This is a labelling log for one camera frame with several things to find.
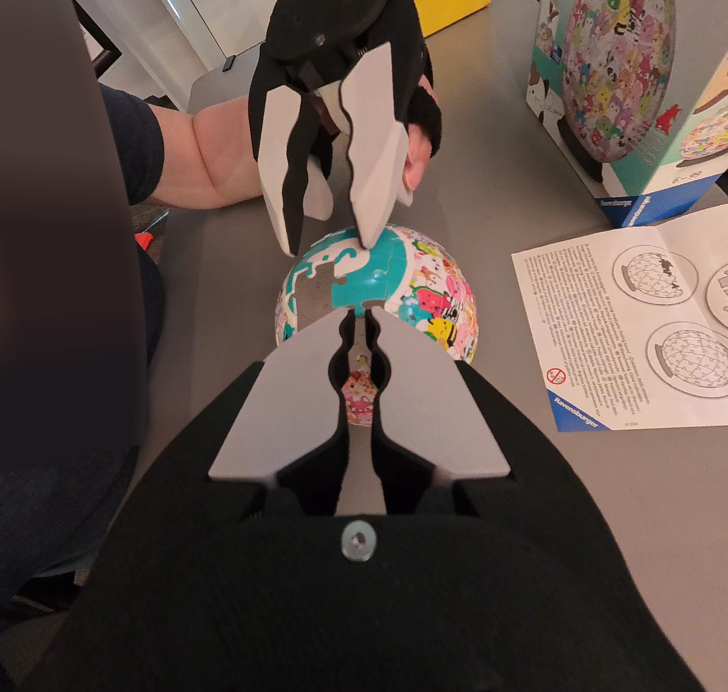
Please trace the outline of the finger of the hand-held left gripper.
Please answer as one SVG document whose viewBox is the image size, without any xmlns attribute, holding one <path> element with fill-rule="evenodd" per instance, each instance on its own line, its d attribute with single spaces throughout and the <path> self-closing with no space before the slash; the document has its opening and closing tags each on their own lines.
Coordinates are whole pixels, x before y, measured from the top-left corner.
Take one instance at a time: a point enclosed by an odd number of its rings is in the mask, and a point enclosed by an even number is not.
<svg viewBox="0 0 728 692">
<path fill-rule="evenodd" d="M 395 118 L 391 50 L 385 42 L 364 54 L 339 89 L 350 124 L 351 210 L 366 250 L 376 245 L 396 202 L 411 205 L 403 182 L 409 139 Z"/>
<path fill-rule="evenodd" d="M 304 217 L 320 218 L 320 163 L 312 146 L 320 130 L 314 106 L 297 90 L 280 85 L 265 101 L 259 173 L 279 245 L 298 255 Z"/>
</svg>

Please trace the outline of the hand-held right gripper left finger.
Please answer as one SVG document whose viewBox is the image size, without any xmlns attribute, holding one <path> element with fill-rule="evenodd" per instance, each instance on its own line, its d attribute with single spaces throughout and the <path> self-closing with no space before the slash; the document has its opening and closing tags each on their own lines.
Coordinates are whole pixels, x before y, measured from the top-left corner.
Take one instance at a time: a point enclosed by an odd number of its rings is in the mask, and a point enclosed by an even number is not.
<svg viewBox="0 0 728 692">
<path fill-rule="evenodd" d="M 332 439 L 339 428 L 341 382 L 330 366 L 348 348 L 341 328 L 351 311 L 340 307 L 296 332 L 264 361 L 208 476 L 275 486 L 278 474 Z"/>
</svg>

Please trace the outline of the person's left forearm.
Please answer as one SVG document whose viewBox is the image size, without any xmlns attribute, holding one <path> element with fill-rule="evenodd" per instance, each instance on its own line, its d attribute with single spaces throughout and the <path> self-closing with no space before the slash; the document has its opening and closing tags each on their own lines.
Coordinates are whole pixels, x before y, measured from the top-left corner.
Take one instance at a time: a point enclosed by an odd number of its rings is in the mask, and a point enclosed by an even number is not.
<svg viewBox="0 0 728 692">
<path fill-rule="evenodd" d="M 165 159 L 146 204 L 213 210 L 262 196 L 247 96 L 194 116 L 155 105 L 151 111 L 161 128 Z"/>
</svg>

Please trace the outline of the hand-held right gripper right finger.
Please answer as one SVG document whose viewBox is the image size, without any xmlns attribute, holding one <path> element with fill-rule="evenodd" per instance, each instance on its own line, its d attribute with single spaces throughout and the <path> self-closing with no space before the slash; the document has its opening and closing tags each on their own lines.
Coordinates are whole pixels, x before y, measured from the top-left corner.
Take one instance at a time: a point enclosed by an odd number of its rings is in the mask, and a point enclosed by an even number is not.
<svg viewBox="0 0 728 692">
<path fill-rule="evenodd" d="M 510 466 L 456 361 L 381 307 L 367 314 L 378 394 L 372 460 L 382 484 L 502 478 Z"/>
</svg>

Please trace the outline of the white instruction leaflet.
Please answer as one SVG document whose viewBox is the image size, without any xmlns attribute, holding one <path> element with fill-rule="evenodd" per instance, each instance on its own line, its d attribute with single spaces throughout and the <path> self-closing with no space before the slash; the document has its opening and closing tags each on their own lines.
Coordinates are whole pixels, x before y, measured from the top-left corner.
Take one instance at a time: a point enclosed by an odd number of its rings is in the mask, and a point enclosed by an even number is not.
<svg viewBox="0 0 728 692">
<path fill-rule="evenodd" d="M 513 255 L 561 433 L 727 424 L 727 206 Z"/>
</svg>

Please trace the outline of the colourful puzzle ball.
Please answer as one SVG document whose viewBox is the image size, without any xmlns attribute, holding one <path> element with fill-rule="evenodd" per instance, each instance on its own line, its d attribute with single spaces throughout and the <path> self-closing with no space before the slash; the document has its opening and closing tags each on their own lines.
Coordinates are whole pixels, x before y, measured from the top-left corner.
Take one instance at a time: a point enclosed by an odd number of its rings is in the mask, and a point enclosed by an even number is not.
<svg viewBox="0 0 728 692">
<path fill-rule="evenodd" d="M 345 307 L 355 314 L 349 376 L 342 386 L 351 425 L 371 427 L 377 387 L 371 376 L 365 311 L 382 307 L 450 357 L 472 363 L 478 344 L 475 295 L 447 251 L 421 232 L 387 224 L 372 250 L 354 227 L 314 242 L 290 269 L 275 308 L 277 345 Z"/>
</svg>

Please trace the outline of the puzzle ball cardboard box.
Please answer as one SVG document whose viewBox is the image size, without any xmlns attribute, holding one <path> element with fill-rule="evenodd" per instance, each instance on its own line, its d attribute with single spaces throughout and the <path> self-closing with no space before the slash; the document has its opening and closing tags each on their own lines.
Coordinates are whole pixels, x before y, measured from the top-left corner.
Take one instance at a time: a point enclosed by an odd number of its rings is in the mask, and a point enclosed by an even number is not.
<svg viewBox="0 0 728 692">
<path fill-rule="evenodd" d="M 526 102 L 611 224 L 685 213 L 726 171 L 727 0 L 540 0 Z"/>
</svg>

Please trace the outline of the person's blue jeans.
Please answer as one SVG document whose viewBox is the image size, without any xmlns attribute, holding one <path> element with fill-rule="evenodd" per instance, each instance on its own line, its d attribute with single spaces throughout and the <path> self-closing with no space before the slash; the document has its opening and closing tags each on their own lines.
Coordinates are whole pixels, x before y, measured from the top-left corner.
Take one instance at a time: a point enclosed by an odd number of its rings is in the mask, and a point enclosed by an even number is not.
<svg viewBox="0 0 728 692">
<path fill-rule="evenodd" d="M 138 447 L 2 471 L 1 603 L 31 578 L 79 569 L 104 541 Z"/>
</svg>

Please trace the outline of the person's left hand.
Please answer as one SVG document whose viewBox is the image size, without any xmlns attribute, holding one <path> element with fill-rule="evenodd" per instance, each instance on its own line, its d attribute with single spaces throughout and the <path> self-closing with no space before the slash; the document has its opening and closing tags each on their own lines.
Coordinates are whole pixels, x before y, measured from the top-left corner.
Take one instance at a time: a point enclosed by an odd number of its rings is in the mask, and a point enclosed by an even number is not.
<svg viewBox="0 0 728 692">
<path fill-rule="evenodd" d="M 432 143 L 427 133 L 417 124 L 408 126 L 408 152 L 403 169 L 403 185 L 413 192 L 422 181 L 432 156 Z"/>
</svg>

